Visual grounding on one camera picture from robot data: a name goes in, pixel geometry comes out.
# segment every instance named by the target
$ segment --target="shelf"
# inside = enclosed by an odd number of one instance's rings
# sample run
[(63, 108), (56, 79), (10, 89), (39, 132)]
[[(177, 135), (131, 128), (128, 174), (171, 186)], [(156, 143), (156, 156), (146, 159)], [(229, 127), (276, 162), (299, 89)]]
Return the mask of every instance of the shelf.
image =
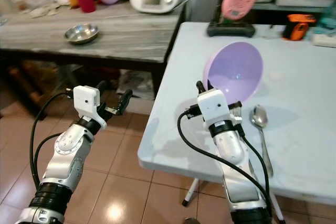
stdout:
[(323, 13), (326, 7), (278, 6), (273, 3), (256, 3), (253, 10), (282, 10), (289, 12)]

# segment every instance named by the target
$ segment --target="black cable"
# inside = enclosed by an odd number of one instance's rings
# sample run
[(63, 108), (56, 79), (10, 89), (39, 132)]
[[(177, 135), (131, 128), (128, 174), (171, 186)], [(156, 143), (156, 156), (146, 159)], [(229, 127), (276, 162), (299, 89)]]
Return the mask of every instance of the black cable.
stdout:
[(239, 172), (240, 174), (242, 174), (244, 177), (246, 177), (249, 181), (251, 181), (260, 191), (261, 193), (263, 194), (264, 198), (265, 198), (265, 201), (266, 201), (266, 206), (267, 206), (267, 210), (269, 212), (269, 215), (270, 217), (272, 217), (272, 208), (271, 208), (271, 201), (270, 201), (270, 198), (267, 194), (267, 192), (265, 191), (265, 189), (261, 186), (261, 184), (258, 183), (258, 181), (256, 181), (254, 178), (252, 178), (249, 174), (247, 174), (245, 171), (243, 171), (242, 169), (240, 169), (239, 167), (235, 166), (234, 164), (230, 163), (229, 161), (221, 158), (221, 157), (218, 157), (210, 152), (207, 152), (205, 150), (202, 150), (198, 147), (196, 147), (195, 145), (193, 145), (192, 143), (190, 143), (187, 138), (184, 136), (183, 132), (182, 132), (182, 129), (181, 129), (181, 118), (184, 117), (185, 115), (188, 115), (188, 111), (184, 111), (177, 119), (177, 130), (178, 130), (178, 133), (180, 134), (182, 140), (186, 143), (186, 145), (188, 145), (190, 148), (192, 148), (193, 150), (205, 155), (205, 156), (208, 156), (208, 157), (211, 157), (227, 166), (229, 166), (230, 168), (232, 168), (233, 170), (236, 170), (237, 172)]
[(34, 184), (35, 187), (37, 189), (39, 182), (38, 182), (38, 175), (37, 175), (37, 171), (34, 168), (34, 160), (33, 160), (33, 156), (34, 156), (34, 136), (35, 136), (35, 128), (36, 128), (36, 124), (41, 116), (41, 114), (44, 112), (44, 110), (46, 109), (46, 107), (49, 106), (49, 104), (58, 96), (60, 95), (67, 95), (65, 92), (64, 93), (59, 93), (59, 94), (55, 94), (53, 97), (51, 97), (41, 108), (41, 110), (38, 112), (37, 116), (35, 117), (33, 126), (31, 128), (31, 134), (30, 134), (30, 145), (29, 145), (29, 164), (30, 164), (30, 171), (32, 172), (32, 177), (34, 180)]
[(262, 171), (264, 172), (264, 177), (265, 177), (265, 190), (269, 196), (269, 181), (268, 181), (268, 173), (267, 173), (265, 162), (263, 158), (261, 157), (261, 155), (259, 154), (259, 152), (250, 144), (249, 141), (247, 141), (246, 137), (242, 136), (242, 139), (244, 140), (246, 145), (256, 154), (257, 158), (259, 159), (261, 163)]
[(60, 134), (62, 134), (62, 133), (57, 133), (57, 134), (54, 134), (54, 135), (51, 135), (51, 136), (46, 137), (45, 139), (43, 139), (42, 142), (39, 143), (39, 145), (38, 145), (37, 148), (36, 148), (36, 151), (35, 151), (35, 154), (34, 154), (34, 169), (35, 169), (35, 171), (36, 171), (36, 178), (37, 178), (37, 181), (38, 181), (39, 184), (40, 184), (40, 179), (39, 179), (39, 177), (38, 177), (38, 170), (37, 170), (37, 159), (38, 159), (38, 154), (39, 154), (39, 152), (40, 152), (42, 146), (43, 146), (48, 140), (50, 140), (50, 139), (52, 139), (52, 138), (54, 138), (54, 137), (56, 137), (56, 136), (59, 136)]

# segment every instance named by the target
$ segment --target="stainless steel bowl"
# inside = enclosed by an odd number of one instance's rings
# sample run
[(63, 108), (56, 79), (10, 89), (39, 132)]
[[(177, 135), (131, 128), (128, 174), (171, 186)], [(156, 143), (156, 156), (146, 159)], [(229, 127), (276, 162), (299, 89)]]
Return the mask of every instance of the stainless steel bowl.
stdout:
[(64, 36), (66, 40), (72, 44), (84, 44), (94, 40), (98, 32), (97, 26), (92, 24), (79, 24), (67, 30)]

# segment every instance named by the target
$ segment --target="white table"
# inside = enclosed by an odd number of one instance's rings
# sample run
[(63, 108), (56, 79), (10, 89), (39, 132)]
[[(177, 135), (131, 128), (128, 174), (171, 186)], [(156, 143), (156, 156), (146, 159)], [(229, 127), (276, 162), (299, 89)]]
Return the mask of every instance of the white table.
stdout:
[[(256, 104), (268, 113), (265, 137), (275, 176), (275, 194), (336, 205), (336, 49), (315, 47), (308, 41), (264, 39), (268, 26), (257, 26), (254, 38), (206, 36), (207, 23), (183, 23), (138, 151), (149, 169), (222, 182), (218, 164), (182, 142), (177, 117), (196, 103), (196, 81), (202, 79), (209, 57), (236, 41), (254, 45), (264, 60), (263, 81), (244, 103), (243, 127), (261, 151), (258, 131), (248, 115)], [(200, 117), (182, 122), (186, 137), (214, 152), (211, 136)], [(257, 176), (262, 170), (250, 153)]]

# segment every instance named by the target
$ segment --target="metal spoon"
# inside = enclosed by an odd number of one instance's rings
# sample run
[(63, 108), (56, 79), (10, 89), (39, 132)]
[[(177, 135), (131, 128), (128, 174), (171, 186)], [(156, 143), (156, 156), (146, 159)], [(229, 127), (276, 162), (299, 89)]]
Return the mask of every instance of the metal spoon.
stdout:
[(265, 136), (264, 136), (264, 132), (263, 132), (263, 128), (265, 128), (267, 126), (267, 123), (268, 123), (265, 108), (263, 108), (260, 105), (255, 106), (254, 109), (251, 111), (250, 120), (251, 120), (252, 124), (257, 129), (259, 129), (259, 132), (260, 132), (260, 135), (261, 135), (261, 149), (262, 149), (262, 152), (263, 152), (262, 153), (263, 154), (262, 158), (265, 162), (268, 176), (273, 177), (273, 168), (272, 168), (272, 164), (271, 164), (271, 161), (269, 159), (269, 156), (268, 156), (266, 142), (265, 142)]

